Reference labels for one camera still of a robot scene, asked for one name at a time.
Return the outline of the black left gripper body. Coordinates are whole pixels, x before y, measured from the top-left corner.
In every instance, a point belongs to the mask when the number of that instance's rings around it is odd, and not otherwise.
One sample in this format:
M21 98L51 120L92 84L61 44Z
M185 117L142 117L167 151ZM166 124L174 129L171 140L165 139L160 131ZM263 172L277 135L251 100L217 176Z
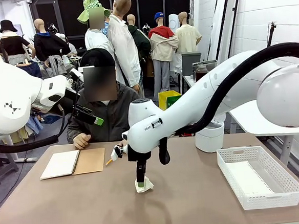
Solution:
M64 96L57 102L57 104L65 112L65 115L71 114L79 97L79 93L73 89L67 88L65 90Z

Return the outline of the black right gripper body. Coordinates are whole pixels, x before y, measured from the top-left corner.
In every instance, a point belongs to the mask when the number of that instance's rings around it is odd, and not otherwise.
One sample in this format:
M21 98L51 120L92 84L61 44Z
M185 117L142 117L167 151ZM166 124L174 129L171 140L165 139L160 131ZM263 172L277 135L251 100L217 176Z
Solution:
M132 147L129 145L127 147L127 156L128 161L130 162L140 162L140 161L146 161L151 157L152 152L149 151L147 153L139 153L136 152Z

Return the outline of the person's right hand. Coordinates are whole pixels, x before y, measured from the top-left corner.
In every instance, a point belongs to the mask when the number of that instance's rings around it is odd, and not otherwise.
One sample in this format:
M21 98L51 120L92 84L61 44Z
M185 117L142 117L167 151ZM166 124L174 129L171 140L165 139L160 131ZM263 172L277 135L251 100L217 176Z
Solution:
M90 138L91 138L91 135L87 135L85 133L80 133L79 135L74 137L73 144L76 148L78 148L79 150L82 150L89 145Z

